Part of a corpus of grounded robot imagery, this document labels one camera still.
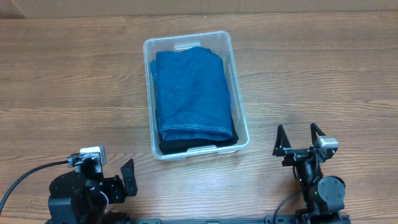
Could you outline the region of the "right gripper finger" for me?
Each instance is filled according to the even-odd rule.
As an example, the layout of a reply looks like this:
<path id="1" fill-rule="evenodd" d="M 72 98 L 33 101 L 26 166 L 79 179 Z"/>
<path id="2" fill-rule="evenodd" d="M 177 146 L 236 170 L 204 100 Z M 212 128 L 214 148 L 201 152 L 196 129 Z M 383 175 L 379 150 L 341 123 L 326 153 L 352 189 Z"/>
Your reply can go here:
<path id="1" fill-rule="evenodd" d="M 277 157 L 285 156 L 288 153 L 288 151 L 291 150 L 292 147 L 284 131 L 283 125 L 280 124 L 277 127 L 277 137 L 272 155 Z"/>
<path id="2" fill-rule="evenodd" d="M 316 123 L 310 125 L 312 144 L 314 145 L 318 137 L 324 136 L 325 133 L 318 127 Z"/>

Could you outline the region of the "black cloth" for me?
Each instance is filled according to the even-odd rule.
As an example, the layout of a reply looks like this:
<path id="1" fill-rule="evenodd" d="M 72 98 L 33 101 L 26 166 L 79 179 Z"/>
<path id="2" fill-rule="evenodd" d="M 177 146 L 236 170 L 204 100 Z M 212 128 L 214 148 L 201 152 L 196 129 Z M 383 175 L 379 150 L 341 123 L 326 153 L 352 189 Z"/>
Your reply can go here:
<path id="1" fill-rule="evenodd" d="M 207 119 L 195 113 L 174 117 L 158 115 L 157 124 L 160 128 L 159 149 L 165 155 L 187 152 L 194 147 L 231 146 L 239 139 L 232 117 Z"/>

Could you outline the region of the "blue denim cloth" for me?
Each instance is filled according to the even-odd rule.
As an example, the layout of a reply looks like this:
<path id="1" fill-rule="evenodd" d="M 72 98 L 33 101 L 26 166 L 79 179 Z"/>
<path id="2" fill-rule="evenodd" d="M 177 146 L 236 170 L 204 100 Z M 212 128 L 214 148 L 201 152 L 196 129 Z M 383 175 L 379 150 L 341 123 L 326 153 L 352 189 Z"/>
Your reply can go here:
<path id="1" fill-rule="evenodd" d="M 163 140 L 232 138 L 230 96 L 220 56 L 203 47 L 160 51 L 151 70 Z"/>

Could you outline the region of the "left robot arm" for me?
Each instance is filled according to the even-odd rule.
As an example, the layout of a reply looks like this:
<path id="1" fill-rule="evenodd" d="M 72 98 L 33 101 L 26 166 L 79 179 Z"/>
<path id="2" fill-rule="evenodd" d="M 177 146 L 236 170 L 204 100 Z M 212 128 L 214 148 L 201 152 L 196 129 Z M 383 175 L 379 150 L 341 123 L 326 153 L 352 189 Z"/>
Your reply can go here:
<path id="1" fill-rule="evenodd" d="M 59 224 L 128 224 L 134 223 L 129 214 L 109 212 L 108 206 L 124 203 L 137 194 L 134 161 L 122 167 L 122 176 L 105 178 L 97 159 L 73 161 L 74 171 L 54 179 L 50 186 L 48 207 L 51 219 Z"/>

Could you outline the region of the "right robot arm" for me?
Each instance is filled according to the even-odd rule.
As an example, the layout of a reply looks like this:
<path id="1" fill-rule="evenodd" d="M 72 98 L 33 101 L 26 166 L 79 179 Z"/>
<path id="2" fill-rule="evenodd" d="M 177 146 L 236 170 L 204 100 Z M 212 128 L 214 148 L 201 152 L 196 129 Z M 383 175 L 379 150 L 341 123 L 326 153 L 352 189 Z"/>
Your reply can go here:
<path id="1" fill-rule="evenodd" d="M 306 149 L 293 149 L 283 125 L 277 128 L 277 137 L 272 155 L 282 157 L 282 165 L 293 169 L 300 190 L 276 208 L 271 223 L 350 223 L 348 216 L 340 211 L 345 208 L 346 184 L 337 176 L 325 177 L 320 164 L 331 159 L 338 150 L 338 141 L 327 136 L 317 125 L 310 125 L 312 143 Z M 279 215 L 279 210 L 293 198 L 302 195 L 305 207 L 293 215 Z"/>

